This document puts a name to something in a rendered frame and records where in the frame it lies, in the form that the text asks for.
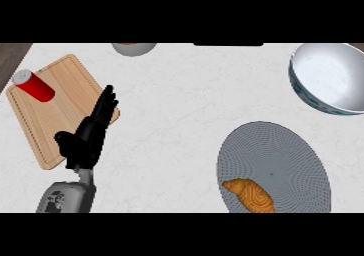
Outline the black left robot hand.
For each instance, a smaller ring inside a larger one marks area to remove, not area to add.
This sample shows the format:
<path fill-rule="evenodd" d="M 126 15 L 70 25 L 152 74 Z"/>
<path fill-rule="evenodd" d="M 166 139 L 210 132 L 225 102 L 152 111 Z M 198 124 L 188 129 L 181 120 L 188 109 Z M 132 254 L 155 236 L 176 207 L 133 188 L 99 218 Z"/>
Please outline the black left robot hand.
<path fill-rule="evenodd" d="M 119 104 L 113 89 L 111 85 L 105 86 L 92 114 L 83 118 L 76 132 L 59 131 L 55 134 L 59 153 L 67 159 L 67 169 L 93 169 L 98 163 L 105 131 Z"/>

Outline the small grey bowl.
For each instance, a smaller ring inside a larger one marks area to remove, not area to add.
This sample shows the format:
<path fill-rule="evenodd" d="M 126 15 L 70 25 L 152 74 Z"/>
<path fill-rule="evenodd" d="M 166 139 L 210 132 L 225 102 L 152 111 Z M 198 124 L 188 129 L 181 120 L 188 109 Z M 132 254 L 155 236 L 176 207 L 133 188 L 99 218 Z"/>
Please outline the small grey bowl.
<path fill-rule="evenodd" d="M 155 47 L 155 43 L 113 43 L 114 50 L 129 57 L 141 56 L 147 54 Z"/>

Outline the orange squash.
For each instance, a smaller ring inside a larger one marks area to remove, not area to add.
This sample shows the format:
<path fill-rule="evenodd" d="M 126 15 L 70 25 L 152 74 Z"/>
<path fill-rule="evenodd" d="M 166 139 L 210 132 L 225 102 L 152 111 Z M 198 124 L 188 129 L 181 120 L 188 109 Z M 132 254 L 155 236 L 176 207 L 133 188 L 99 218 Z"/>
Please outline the orange squash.
<path fill-rule="evenodd" d="M 274 200 L 262 186 L 251 179 L 232 179 L 222 183 L 235 194 L 240 203 L 251 213 L 274 213 Z"/>

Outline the round grey placemat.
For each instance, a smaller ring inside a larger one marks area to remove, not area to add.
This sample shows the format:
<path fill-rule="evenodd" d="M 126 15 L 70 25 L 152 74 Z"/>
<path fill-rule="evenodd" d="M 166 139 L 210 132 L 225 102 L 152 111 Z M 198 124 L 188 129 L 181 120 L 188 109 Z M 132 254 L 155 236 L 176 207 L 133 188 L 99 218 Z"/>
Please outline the round grey placemat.
<path fill-rule="evenodd" d="M 217 184 L 253 180 L 277 213 L 330 213 L 331 187 L 322 162 L 300 136 L 272 122 L 250 122 L 228 135 L 216 163 Z M 237 195 L 219 186 L 231 213 L 248 213 Z"/>

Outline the white and blue bowl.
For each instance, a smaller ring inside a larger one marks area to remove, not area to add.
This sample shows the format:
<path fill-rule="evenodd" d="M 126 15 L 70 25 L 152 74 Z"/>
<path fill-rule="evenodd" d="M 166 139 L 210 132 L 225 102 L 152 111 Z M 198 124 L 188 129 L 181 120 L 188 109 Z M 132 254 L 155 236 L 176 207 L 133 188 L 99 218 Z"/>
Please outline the white and blue bowl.
<path fill-rule="evenodd" d="M 364 52 L 347 43 L 303 43 L 288 63 L 293 90 L 318 111 L 364 114 Z"/>

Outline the wooden cutting board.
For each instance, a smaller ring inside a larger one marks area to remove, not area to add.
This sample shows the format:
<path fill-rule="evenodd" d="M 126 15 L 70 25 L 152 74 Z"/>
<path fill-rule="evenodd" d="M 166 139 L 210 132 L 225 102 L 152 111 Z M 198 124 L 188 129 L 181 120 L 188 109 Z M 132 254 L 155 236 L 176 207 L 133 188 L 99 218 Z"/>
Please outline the wooden cutting board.
<path fill-rule="evenodd" d="M 15 84 L 6 89 L 6 96 L 40 168 L 51 170 L 64 161 L 55 134 L 76 132 L 83 118 L 92 114 L 102 88 L 73 54 L 33 73 L 55 90 L 52 100 L 37 101 Z M 114 108 L 110 124 L 119 114 Z"/>

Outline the red can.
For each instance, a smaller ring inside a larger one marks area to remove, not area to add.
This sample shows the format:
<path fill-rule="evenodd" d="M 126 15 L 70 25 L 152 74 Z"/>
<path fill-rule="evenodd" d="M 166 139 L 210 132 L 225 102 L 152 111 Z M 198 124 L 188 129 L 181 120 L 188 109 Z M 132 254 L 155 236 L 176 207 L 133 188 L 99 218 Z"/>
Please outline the red can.
<path fill-rule="evenodd" d="M 12 82 L 15 86 L 40 102 L 48 102 L 55 96 L 55 90 L 39 78 L 39 76 L 28 70 L 20 70 L 14 77 Z"/>

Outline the dark wooden panel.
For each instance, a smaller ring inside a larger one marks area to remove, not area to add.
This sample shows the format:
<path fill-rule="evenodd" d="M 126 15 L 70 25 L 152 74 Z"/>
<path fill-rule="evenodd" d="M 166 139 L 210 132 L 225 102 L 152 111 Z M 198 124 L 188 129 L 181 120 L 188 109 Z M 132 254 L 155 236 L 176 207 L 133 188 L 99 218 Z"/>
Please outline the dark wooden panel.
<path fill-rule="evenodd" d="M 31 43 L 0 43 L 0 93 L 30 48 Z"/>

